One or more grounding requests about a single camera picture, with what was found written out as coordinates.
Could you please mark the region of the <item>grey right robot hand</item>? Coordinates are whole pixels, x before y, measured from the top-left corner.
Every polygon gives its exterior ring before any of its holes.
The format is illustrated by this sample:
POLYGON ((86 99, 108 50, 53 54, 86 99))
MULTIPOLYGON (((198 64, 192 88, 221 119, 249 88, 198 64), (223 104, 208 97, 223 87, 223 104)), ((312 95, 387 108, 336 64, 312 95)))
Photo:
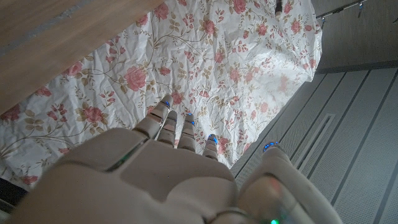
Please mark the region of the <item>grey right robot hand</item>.
POLYGON ((195 151, 193 116, 181 135, 166 95, 132 130, 114 128, 59 159, 9 223, 340 223, 277 142, 243 185, 210 135, 195 151))

